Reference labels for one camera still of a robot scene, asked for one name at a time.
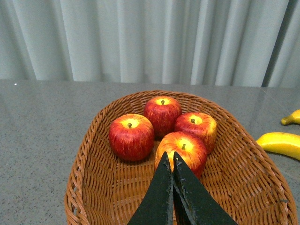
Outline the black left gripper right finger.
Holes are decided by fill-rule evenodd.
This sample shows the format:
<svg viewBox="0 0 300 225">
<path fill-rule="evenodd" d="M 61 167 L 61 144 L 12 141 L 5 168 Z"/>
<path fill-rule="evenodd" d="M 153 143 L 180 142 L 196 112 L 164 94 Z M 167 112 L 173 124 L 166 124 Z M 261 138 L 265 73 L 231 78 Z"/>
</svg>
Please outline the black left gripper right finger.
<svg viewBox="0 0 300 225">
<path fill-rule="evenodd" d="M 237 224 L 233 218 L 213 199 L 179 153 L 174 153 L 173 161 L 173 200 L 177 224 Z"/>
</svg>

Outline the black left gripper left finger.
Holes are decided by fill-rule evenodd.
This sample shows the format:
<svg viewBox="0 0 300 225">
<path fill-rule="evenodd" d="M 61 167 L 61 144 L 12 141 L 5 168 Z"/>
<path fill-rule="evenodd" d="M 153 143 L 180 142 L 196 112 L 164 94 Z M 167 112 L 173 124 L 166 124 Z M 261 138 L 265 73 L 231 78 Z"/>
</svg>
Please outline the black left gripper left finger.
<svg viewBox="0 0 300 225">
<path fill-rule="evenodd" d="M 166 152 L 159 161 L 146 195 L 128 224 L 173 224 L 173 174 Z"/>
</svg>

